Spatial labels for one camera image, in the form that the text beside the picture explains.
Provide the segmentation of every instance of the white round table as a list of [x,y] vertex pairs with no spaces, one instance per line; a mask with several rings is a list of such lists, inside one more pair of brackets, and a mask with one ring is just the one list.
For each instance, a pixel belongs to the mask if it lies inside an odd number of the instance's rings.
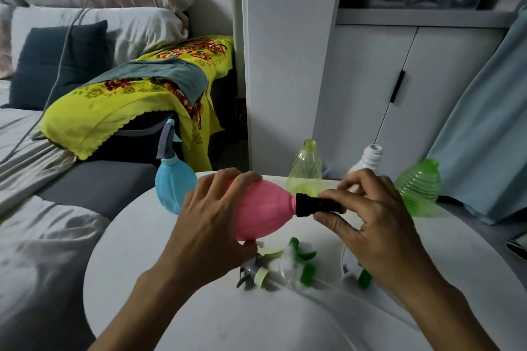
[[[264,178],[282,187],[286,183],[284,177]],[[324,183],[326,188],[337,185],[336,181]],[[344,217],[360,226],[354,213],[347,212]],[[138,276],[155,263],[176,219],[151,189],[117,215],[102,235],[84,279],[84,309],[96,336],[122,307]],[[505,261],[474,230],[442,208],[437,207],[433,218],[416,218],[415,222],[432,260],[464,292],[501,350],[523,349],[527,344],[527,293]],[[283,248],[292,236],[300,240],[301,247],[318,252],[313,260],[316,278],[338,283],[342,242],[312,217],[294,217],[260,240],[265,247]],[[237,289],[238,278],[236,269],[195,293],[176,314],[156,349],[352,349],[332,324],[332,315],[315,302],[290,290]],[[404,323],[412,323],[407,312],[376,286],[367,291],[348,290],[366,302],[317,284],[307,294],[333,311],[357,350],[430,349],[422,334]]]

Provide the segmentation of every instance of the green plastic bottle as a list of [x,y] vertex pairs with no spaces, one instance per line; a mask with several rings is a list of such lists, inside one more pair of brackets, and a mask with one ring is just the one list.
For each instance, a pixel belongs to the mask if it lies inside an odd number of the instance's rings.
[[295,156],[293,167],[286,182],[286,190],[292,195],[304,193],[317,197],[322,190],[322,158],[317,142],[307,139]]
[[395,188],[403,198],[406,209],[412,216],[424,216],[438,199],[441,191],[439,163],[425,159],[399,175]]

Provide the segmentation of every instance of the blue spray bottle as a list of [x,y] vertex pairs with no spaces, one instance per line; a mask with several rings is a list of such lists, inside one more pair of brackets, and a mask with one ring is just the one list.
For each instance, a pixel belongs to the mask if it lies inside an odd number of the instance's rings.
[[155,191],[162,206],[173,214],[179,214],[185,195],[196,187],[198,178],[187,164],[181,161],[172,148],[172,140],[181,142],[174,132],[174,120],[167,121],[159,138],[158,155],[161,159],[155,175]]

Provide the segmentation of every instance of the pink rubber bulb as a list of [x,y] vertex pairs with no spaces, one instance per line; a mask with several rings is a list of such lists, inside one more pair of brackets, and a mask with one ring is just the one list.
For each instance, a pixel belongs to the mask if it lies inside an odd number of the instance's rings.
[[259,239],[280,229],[295,214],[295,198],[267,180],[253,183],[242,197],[234,217],[237,241]]

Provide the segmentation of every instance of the hand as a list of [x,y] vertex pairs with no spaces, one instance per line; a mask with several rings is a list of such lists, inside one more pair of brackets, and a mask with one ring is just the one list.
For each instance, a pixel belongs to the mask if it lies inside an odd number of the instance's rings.
[[[363,194],[348,191],[352,185],[360,185]],[[338,190],[326,190],[319,196],[339,202],[364,221],[357,230],[340,215],[315,214],[315,220],[335,232],[361,265],[403,302],[421,284],[444,282],[388,177],[377,177],[372,170],[362,169],[348,174]]]
[[256,172],[242,174],[236,168],[199,178],[195,190],[187,193],[172,235],[153,269],[172,274],[179,285],[196,291],[254,258],[256,242],[238,243],[233,219],[237,202],[249,185],[260,180]]

